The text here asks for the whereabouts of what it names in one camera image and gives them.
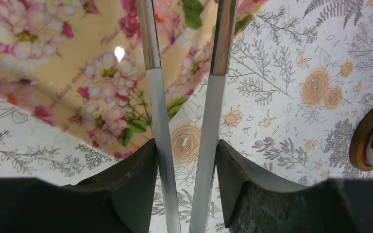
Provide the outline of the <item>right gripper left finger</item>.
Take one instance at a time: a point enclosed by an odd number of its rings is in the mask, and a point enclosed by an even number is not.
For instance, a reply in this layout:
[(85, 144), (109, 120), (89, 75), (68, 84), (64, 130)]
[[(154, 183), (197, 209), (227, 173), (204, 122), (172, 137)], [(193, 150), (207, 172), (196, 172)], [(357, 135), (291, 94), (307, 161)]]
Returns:
[(131, 233), (147, 233), (156, 184), (157, 147), (150, 139), (135, 153), (67, 189), (102, 192), (103, 206)]

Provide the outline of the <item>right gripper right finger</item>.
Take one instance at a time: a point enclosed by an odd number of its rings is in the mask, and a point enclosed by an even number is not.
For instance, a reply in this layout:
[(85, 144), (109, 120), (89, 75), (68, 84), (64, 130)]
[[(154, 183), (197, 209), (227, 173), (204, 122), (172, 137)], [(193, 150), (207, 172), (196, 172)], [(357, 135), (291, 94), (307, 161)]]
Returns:
[(293, 198), (307, 187), (273, 174), (224, 140), (216, 150), (224, 225), (231, 233), (277, 233), (288, 229)]

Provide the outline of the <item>brown wooden saucer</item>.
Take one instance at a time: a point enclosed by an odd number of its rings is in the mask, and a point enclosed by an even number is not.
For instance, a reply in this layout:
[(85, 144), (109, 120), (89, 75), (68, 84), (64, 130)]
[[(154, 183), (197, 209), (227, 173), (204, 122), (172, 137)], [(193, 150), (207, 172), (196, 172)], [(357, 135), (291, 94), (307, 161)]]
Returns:
[(362, 170), (371, 171), (371, 166), (366, 160), (366, 147), (373, 133), (373, 109), (371, 109), (358, 124), (349, 148), (349, 159), (351, 164)]

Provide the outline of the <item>floral dessert tray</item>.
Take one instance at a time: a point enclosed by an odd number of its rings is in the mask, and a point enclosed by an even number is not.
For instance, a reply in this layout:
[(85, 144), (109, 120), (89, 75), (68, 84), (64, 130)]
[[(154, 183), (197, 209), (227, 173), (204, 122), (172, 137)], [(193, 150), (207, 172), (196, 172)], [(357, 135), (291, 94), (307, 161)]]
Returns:
[[(169, 120), (208, 76), (219, 0), (153, 0)], [(125, 158), (152, 137), (136, 0), (0, 0), (0, 108)]]

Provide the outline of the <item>metal tongs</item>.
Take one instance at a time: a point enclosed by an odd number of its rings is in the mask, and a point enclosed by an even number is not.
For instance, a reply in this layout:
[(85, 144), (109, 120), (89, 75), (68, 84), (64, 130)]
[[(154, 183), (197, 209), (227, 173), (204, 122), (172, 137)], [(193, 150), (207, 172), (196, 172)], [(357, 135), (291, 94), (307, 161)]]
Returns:
[[(153, 2), (136, 2), (152, 108), (153, 133), (158, 149), (158, 165), (162, 184), (167, 230), (181, 231), (178, 198), (170, 144), (169, 117), (159, 53)], [(220, 115), (235, 32), (238, 2), (221, 0), (218, 5), (215, 39), (206, 92), (201, 142), (197, 162), (193, 205), (189, 231), (207, 231), (209, 207), (215, 172), (216, 148), (219, 141)]]

